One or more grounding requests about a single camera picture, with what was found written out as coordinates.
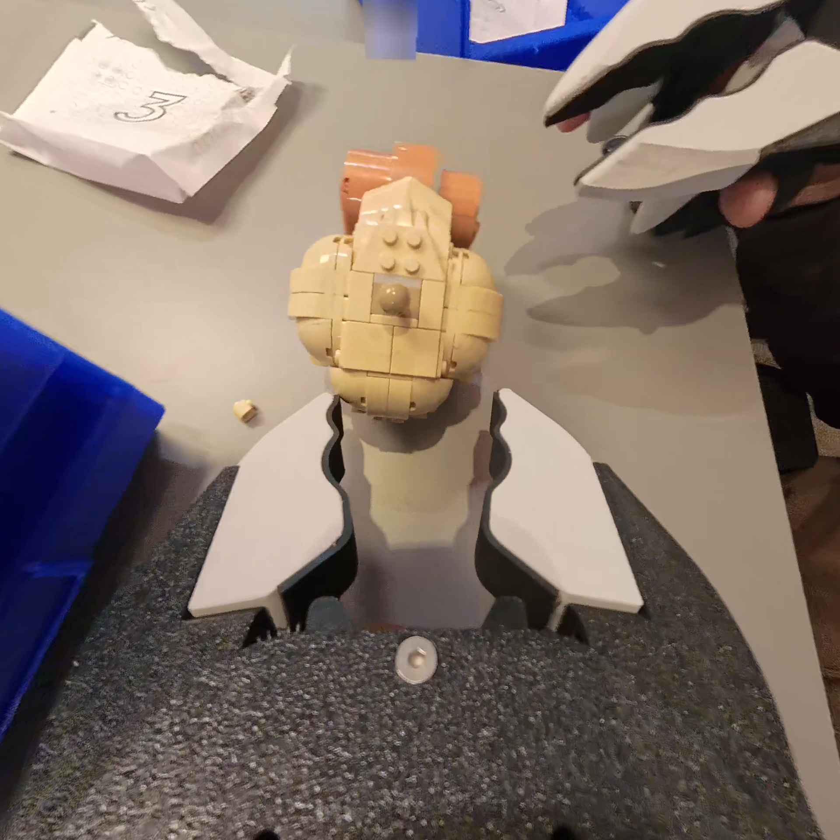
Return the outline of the white paper sheet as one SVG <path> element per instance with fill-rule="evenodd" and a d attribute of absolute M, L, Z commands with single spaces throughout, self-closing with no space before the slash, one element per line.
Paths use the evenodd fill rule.
<path fill-rule="evenodd" d="M 489 44 L 565 25 L 567 1 L 470 1 L 468 39 Z"/>

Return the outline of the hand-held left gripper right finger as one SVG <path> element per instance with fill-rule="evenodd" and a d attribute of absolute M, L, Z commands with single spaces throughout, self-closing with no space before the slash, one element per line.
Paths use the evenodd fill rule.
<path fill-rule="evenodd" d="M 491 606 L 515 617 L 639 614 L 644 598 L 583 445 L 510 389 L 493 395 L 489 432 L 476 574 Z"/>

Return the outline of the small blue storage bin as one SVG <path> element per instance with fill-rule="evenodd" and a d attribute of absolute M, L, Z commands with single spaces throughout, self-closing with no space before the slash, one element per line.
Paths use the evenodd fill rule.
<path fill-rule="evenodd" d="M 567 1 L 565 25 L 477 44 L 468 39 L 469 1 L 360 2 L 369 58 L 412 60 L 419 54 L 566 70 L 626 1 Z"/>

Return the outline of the grey desk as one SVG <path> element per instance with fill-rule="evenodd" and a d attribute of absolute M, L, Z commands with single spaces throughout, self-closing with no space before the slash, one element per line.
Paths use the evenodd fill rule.
<path fill-rule="evenodd" d="M 812 812 L 838 838 L 838 757 L 737 275 L 720 234 L 650 241 L 617 208 L 575 203 L 596 156 L 547 131 L 544 70 L 440 56 L 367 59 L 298 32 L 268 3 L 183 2 L 227 52 L 292 84 L 266 130 L 201 192 L 172 204 L 2 148 L 2 309 L 165 406 L 105 557 L 142 559 L 222 467 L 320 394 L 325 373 L 287 319 L 289 271 L 340 230 L 349 148 L 430 144 L 485 186 L 476 241 L 505 296 L 502 337 L 468 410 L 459 392 L 425 437 L 352 431 L 345 460 L 359 617 L 433 613 L 422 567 L 471 565 L 473 453 L 489 391 L 510 387 L 604 460 L 717 588 L 772 689 Z M 249 399 L 260 417 L 233 412 Z"/>

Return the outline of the torn white paper bag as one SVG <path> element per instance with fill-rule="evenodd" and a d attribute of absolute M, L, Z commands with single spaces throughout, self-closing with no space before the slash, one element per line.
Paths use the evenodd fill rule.
<path fill-rule="evenodd" d="M 182 204 L 267 127 L 292 52 L 268 72 L 228 54 L 179 3 L 133 4 L 159 42 L 209 71 L 173 70 L 92 20 L 16 111 L 2 112 L 1 142 L 82 180 Z"/>

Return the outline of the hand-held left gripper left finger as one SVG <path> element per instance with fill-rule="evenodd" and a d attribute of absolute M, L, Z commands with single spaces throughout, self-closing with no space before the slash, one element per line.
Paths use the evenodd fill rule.
<path fill-rule="evenodd" d="M 188 603 L 194 618 L 251 609 L 305 621 L 358 571 L 344 475 L 340 399 L 323 394 L 240 460 Z"/>

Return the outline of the tan brown brick toy figure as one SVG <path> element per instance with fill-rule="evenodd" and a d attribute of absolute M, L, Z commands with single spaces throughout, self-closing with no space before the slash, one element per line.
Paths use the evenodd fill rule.
<path fill-rule="evenodd" d="M 288 317 L 353 411 L 426 418 L 501 333 L 503 296 L 471 249 L 482 181 L 440 171 L 434 147 L 395 143 L 349 150 L 339 187 L 343 232 L 290 273 Z"/>

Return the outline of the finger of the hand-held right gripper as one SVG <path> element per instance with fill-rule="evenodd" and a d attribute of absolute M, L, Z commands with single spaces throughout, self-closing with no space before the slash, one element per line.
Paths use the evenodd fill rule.
<path fill-rule="evenodd" d="M 774 175 L 778 210 L 820 165 L 838 164 L 839 53 L 807 39 L 746 87 L 649 124 L 578 179 L 580 196 L 635 203 L 632 231 L 700 235 L 727 225 L 720 191 L 750 172 Z"/>
<path fill-rule="evenodd" d="M 676 119 L 770 37 L 786 2 L 627 2 L 565 71 L 545 102 L 545 126 L 607 109 L 629 121 Z"/>

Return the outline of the person's right hand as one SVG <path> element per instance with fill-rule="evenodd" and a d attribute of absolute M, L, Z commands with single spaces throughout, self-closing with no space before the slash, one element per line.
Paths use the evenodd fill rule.
<path fill-rule="evenodd" d="M 718 210 L 731 228 L 755 226 L 773 211 L 780 191 L 775 174 L 757 171 L 720 190 Z"/>

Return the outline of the person's right forearm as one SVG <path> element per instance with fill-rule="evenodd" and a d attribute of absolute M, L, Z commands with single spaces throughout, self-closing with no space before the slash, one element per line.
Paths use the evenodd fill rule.
<path fill-rule="evenodd" d="M 816 416 L 839 428 L 839 200 L 763 220 L 737 241 L 751 335 L 811 397 Z"/>

